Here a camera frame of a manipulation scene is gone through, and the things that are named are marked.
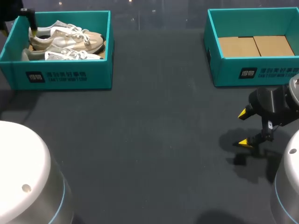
dark gray table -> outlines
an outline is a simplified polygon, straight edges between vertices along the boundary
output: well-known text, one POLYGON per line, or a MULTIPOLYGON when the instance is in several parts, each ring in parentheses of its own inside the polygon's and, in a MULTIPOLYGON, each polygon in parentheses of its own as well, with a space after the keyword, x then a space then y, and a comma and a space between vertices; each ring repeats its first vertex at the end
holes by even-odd
MULTIPOLYGON (((153 8, 133 1, 130 11, 127 1, 75 1, 74 7, 66 0, 49 9, 28 0, 40 11, 111 7, 113 88, 20 91, 1 119, 44 139, 87 224, 273 223, 271 182, 299 122, 262 145, 278 153, 267 159, 232 146, 261 128, 258 116, 237 119, 254 88, 215 88, 202 37, 207 7, 237 3, 158 0, 153 8), (247 165, 235 166, 235 157, 247 165)), ((252 2, 242 6, 263 4, 252 2)))

open box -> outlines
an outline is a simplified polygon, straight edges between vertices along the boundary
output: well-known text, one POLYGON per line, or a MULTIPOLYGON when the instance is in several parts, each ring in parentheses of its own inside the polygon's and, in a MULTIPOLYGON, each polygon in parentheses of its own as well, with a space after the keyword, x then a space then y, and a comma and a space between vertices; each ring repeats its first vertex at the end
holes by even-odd
POLYGON ((114 37, 110 11, 38 12, 39 27, 57 20, 104 35, 102 60, 21 61, 29 47, 29 23, 18 17, 0 55, 0 68, 15 90, 110 89, 112 86, 114 37))
POLYGON ((299 73, 299 10, 209 9, 204 43, 215 86, 286 84, 299 73))

shoe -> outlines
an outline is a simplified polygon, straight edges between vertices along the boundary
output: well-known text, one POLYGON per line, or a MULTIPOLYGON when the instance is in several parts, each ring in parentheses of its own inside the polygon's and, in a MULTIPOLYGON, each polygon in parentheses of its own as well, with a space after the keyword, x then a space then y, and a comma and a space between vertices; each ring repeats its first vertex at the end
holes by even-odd
POLYGON ((88 54, 86 51, 75 51, 70 48, 64 48, 61 53, 46 51, 45 60, 99 60, 102 57, 94 54, 88 54))
POLYGON ((35 50, 45 50, 54 44, 61 48, 98 54, 105 48, 103 35, 61 21, 56 21, 49 27, 37 28, 35 36, 29 28, 29 40, 35 50))
POLYGON ((22 61, 38 60, 99 60, 100 56, 88 54, 86 51, 75 51, 73 49, 60 48, 51 44, 46 50, 29 50, 22 51, 22 61))

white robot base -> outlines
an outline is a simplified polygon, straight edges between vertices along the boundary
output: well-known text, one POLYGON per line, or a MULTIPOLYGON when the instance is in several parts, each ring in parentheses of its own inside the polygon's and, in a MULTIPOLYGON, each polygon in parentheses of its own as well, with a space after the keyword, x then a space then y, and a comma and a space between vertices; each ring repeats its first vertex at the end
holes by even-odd
POLYGON ((271 211, 277 224, 299 224, 299 131, 289 141, 276 173, 271 211))
POLYGON ((0 121, 0 223, 71 224, 71 190, 31 129, 0 121))

white shoelace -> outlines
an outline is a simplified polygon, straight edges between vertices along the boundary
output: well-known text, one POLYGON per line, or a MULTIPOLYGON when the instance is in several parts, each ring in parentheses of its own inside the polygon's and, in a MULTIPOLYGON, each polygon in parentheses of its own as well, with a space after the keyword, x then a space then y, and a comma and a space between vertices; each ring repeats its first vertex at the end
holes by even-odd
POLYGON ((88 53, 84 50, 81 51, 75 51, 71 48, 65 48, 66 50, 61 51, 61 54, 64 54, 64 58, 62 60, 80 60, 80 59, 86 59, 88 53))
POLYGON ((88 29, 82 29, 81 27, 76 27, 73 24, 68 24, 70 26, 70 32, 69 34, 66 34, 66 36, 74 36, 78 39, 83 38, 84 43, 90 44, 89 42, 89 36, 85 34, 85 31, 89 31, 88 29))

